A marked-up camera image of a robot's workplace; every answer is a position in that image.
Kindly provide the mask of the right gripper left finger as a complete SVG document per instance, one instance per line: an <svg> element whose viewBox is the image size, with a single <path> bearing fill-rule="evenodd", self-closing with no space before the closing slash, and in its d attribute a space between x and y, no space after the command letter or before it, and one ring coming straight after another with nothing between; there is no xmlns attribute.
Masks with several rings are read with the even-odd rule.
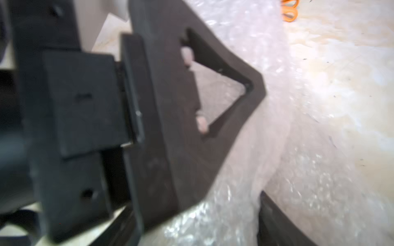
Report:
<svg viewBox="0 0 394 246"><path fill-rule="evenodd" d="M140 238L135 212L129 205L90 246L137 246Z"/></svg>

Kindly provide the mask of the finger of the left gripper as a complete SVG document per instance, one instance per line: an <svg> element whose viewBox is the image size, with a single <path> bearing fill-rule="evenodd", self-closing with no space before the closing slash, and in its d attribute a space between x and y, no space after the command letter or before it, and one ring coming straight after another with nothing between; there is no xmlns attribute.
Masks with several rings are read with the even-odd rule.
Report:
<svg viewBox="0 0 394 246"><path fill-rule="evenodd" d="M129 1L133 34L121 37L135 144L125 164L138 225L149 231L200 202L238 133L266 95L260 72L229 51L184 1ZM195 61L245 87L210 126L198 130L201 108Z"/></svg>

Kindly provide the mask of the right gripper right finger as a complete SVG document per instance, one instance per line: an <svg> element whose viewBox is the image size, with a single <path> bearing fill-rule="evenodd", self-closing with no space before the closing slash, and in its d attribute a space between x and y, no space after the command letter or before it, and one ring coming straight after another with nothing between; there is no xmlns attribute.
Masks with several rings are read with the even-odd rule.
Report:
<svg viewBox="0 0 394 246"><path fill-rule="evenodd" d="M296 225L283 213L265 191L260 194L259 246L315 246Z"/></svg>

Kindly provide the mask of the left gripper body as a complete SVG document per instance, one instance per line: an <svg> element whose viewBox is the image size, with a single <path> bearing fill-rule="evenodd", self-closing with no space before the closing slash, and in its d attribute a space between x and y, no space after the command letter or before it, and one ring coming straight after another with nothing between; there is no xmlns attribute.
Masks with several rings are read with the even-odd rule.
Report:
<svg viewBox="0 0 394 246"><path fill-rule="evenodd" d="M1 73L2 243L58 243L112 218L130 198L127 79L81 48L73 1L1 1L15 68Z"/></svg>

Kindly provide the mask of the bubble wrap sheet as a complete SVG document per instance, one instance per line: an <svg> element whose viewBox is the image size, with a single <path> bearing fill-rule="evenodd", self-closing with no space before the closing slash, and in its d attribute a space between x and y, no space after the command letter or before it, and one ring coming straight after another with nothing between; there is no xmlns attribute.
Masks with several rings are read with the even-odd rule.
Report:
<svg viewBox="0 0 394 246"><path fill-rule="evenodd" d="M394 3L189 1L267 97L208 196L143 246L255 246L265 191L319 246L394 243Z"/></svg>

